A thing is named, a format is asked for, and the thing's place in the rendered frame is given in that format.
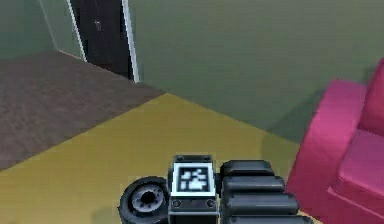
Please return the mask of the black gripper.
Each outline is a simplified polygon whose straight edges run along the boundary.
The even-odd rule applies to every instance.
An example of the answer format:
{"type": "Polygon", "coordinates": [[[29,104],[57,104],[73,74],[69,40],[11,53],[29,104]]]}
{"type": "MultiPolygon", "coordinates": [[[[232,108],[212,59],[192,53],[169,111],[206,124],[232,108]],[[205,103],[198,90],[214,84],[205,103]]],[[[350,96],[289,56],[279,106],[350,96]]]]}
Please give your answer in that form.
{"type": "Polygon", "coordinates": [[[169,193],[163,177],[148,176],[132,182],[120,197],[122,224],[168,224],[169,193]]]}

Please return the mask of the dark brown room door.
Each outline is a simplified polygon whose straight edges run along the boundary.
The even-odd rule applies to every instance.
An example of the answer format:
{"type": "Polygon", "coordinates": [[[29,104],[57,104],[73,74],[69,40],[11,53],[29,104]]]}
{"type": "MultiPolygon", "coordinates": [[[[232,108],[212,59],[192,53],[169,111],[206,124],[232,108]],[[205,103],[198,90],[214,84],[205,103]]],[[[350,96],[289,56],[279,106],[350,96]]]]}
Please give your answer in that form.
{"type": "Polygon", "coordinates": [[[88,63],[133,79],[122,0],[69,0],[88,63]]]}

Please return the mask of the pink sofa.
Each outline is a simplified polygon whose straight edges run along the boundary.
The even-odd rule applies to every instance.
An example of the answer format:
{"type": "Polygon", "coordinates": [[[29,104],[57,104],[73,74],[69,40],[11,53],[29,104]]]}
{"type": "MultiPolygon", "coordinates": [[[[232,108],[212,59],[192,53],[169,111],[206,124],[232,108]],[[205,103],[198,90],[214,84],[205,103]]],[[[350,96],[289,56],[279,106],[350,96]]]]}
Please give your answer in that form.
{"type": "Polygon", "coordinates": [[[367,85],[328,85],[287,191],[324,224],[384,224],[384,58],[367,85]]]}

